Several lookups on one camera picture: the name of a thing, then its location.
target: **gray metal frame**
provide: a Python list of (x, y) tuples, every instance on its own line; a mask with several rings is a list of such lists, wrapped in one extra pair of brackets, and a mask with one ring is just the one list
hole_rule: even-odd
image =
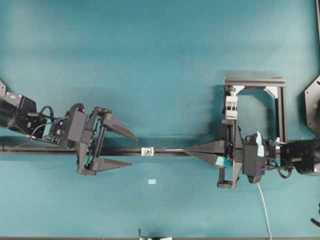
[[(320, 46), (320, 0), (315, 0), (316, 22), (318, 28), (318, 42)], [(317, 135), (320, 136), (320, 75), (304, 91), (306, 124)]]

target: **wire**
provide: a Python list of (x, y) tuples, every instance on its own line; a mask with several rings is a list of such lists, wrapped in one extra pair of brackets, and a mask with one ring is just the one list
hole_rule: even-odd
[(27, 137), (29, 138), (28, 141), (26, 141), (26, 142), (24, 142), (24, 143), (21, 143), (21, 144), (18, 144), (18, 145), (16, 145), (16, 146), (13, 146), (13, 147), (9, 148), (8, 150), (5, 149), (4, 143), (1, 141), (2, 151), (3, 151), (4, 153), (9, 153), (10, 151), (12, 151), (12, 150), (14, 150), (14, 149), (16, 149), (16, 148), (22, 147), (22, 146), (24, 146), (24, 145), (32, 142), (33, 140), (36, 139), (36, 138), (34, 138), (34, 134), (37, 132), (37, 130), (39, 130), (39, 129), (40, 129), (41, 127), (43, 127), (43, 126), (46, 126), (46, 125), (49, 125), (49, 124), (53, 124), (53, 123), (54, 123), (54, 122), (51, 121), (51, 122), (47, 122), (47, 123), (44, 123), (44, 124), (41, 124), (41, 125), (37, 126), (37, 127), (33, 130), (33, 132), (31, 133), (30, 136), (27, 135)]
[(13, 150), (13, 149), (16, 149), (16, 148), (22, 147), (22, 146), (24, 146), (24, 145), (26, 145), (26, 144), (30, 143), (31, 141), (32, 141), (32, 140), (30, 139), (29, 141), (26, 141), (26, 142), (21, 143), (21, 144), (19, 144), (19, 145), (13, 146), (13, 147), (9, 148), (8, 150), (5, 150), (4, 145), (3, 145), (3, 143), (1, 142), (2, 150), (3, 150), (5, 153), (8, 153), (8, 152), (10, 152), (10, 151), (11, 151), (11, 150)]
[(266, 207), (266, 202), (265, 202), (265, 197), (264, 197), (264, 193), (262, 192), (262, 189), (260, 187), (260, 184), (257, 183), (260, 194), (261, 194), (261, 198), (262, 198), (262, 202), (263, 202), (263, 207), (264, 207), (264, 212), (265, 212), (265, 218), (266, 218), (266, 225), (268, 227), (268, 232), (269, 232), (269, 236), (270, 236), (270, 240), (272, 240), (272, 234), (271, 234), (271, 230), (270, 230), (270, 223), (269, 223), (269, 216), (268, 216), (268, 211), (267, 211), (267, 207)]

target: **teal table surface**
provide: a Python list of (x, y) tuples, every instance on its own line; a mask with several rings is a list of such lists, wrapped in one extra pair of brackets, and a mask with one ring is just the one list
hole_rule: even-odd
[[(9, 90), (57, 116), (75, 103), (87, 113), (110, 108), (144, 147), (219, 139), (224, 77), (284, 77), (288, 137), (311, 139), (304, 90), (319, 66), (313, 0), (0, 0), (0, 78)], [(275, 136), (265, 92), (240, 94), (238, 110), (244, 136)], [(0, 236), (136, 237), (139, 228), (268, 236), (258, 187), (245, 175), (226, 190), (216, 187), (218, 169), (196, 158), (114, 159), (133, 166), (84, 177), (74, 156), (0, 156)], [(310, 222), (319, 219), (319, 184), (267, 172), (274, 237), (320, 236)]]

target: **black cable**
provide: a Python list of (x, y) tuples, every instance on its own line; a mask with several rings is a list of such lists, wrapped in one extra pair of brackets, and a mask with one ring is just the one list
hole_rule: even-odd
[[(293, 167), (292, 166), (279, 166), (277, 161), (275, 159), (272, 159), (271, 162), (274, 163), (274, 165), (272, 164), (269, 164), (269, 165), (266, 165), (268, 167), (271, 167), (271, 168), (266, 168), (267, 171), (271, 171), (271, 170), (277, 170), (279, 176), (283, 179), (287, 179), (289, 177), (291, 177), (292, 175), (292, 169)], [(284, 175), (281, 170), (285, 170), (285, 171), (288, 171), (288, 174), (287, 175)]]
[[(44, 111), (46, 109), (49, 109), (50, 111), (50, 116), (47, 116), (44, 114)], [(53, 122), (55, 120), (55, 117), (54, 117), (54, 109), (51, 107), (51, 106), (44, 106), (41, 110), (40, 110), (40, 115), (43, 117), (43, 118), (47, 118), (47, 119), (50, 119), (51, 122)]]

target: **black plastic part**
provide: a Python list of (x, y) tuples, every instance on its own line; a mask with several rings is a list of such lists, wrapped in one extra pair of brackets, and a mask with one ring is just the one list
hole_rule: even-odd
[(243, 149), (243, 165), (242, 173), (248, 176), (250, 183), (257, 183), (261, 176), (265, 174), (266, 158), (265, 156), (258, 156), (257, 135), (246, 137), (246, 144)]
[(293, 166), (300, 174), (320, 175), (320, 137), (283, 145), (280, 159), (281, 166)]
[(7, 101), (0, 99), (0, 126), (8, 127), (15, 121), (17, 108), (8, 103)]
[(42, 138), (45, 126), (39, 126), (45, 124), (47, 120), (41, 116), (29, 116), (28, 113), (37, 112), (36, 103), (22, 95), (18, 98), (19, 100), (15, 100), (16, 105), (5, 99), (0, 100), (0, 126), (24, 135), (33, 134), (33, 137)]

